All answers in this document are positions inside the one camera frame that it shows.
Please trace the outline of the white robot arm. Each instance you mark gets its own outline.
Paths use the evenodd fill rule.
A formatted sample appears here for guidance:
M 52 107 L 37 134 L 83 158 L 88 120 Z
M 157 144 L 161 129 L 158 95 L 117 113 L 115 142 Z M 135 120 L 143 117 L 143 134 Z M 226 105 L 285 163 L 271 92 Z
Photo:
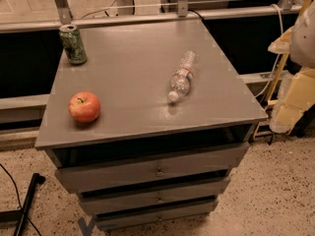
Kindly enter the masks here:
M 303 67 L 315 68 L 315 4 L 297 19 L 289 45 L 290 59 Z

